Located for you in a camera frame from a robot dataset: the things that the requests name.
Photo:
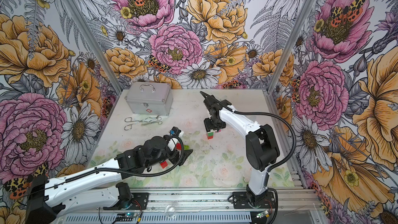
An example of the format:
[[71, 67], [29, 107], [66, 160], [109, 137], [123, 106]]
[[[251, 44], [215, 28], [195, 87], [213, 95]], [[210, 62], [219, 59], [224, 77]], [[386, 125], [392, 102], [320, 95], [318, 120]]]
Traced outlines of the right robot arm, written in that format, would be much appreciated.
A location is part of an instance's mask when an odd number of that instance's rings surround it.
[[261, 125], [248, 116], [269, 116], [279, 118], [267, 112], [239, 112], [227, 100], [220, 101], [214, 95], [201, 91], [209, 117], [204, 120], [207, 132], [219, 132], [231, 126], [246, 142], [246, 158], [252, 167], [251, 178], [247, 185], [247, 201], [256, 206], [268, 193], [269, 169], [280, 156], [274, 129], [269, 124]]

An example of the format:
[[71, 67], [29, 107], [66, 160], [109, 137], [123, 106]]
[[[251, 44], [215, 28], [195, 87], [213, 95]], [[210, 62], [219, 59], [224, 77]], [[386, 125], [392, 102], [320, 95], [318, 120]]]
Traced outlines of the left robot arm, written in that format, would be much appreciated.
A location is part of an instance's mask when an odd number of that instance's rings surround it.
[[33, 179], [27, 195], [27, 224], [49, 224], [84, 207], [122, 207], [132, 200], [122, 180], [158, 177], [182, 166], [192, 154], [180, 137], [154, 136], [144, 145], [116, 155], [98, 166], [68, 176]]

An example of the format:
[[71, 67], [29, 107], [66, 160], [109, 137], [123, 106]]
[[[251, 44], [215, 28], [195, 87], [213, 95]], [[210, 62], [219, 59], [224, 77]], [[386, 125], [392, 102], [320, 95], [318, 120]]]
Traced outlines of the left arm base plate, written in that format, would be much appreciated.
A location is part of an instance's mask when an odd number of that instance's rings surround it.
[[126, 200], [119, 200], [112, 207], [103, 207], [103, 210], [146, 210], [148, 204], [148, 193], [132, 193]]

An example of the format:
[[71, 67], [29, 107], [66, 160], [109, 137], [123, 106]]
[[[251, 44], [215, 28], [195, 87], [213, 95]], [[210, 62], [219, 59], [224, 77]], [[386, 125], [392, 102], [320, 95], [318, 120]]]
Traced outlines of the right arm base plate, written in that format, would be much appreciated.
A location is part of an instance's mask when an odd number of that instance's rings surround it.
[[270, 190], [258, 196], [251, 192], [233, 192], [232, 203], [235, 209], [275, 209], [277, 207], [276, 196]]

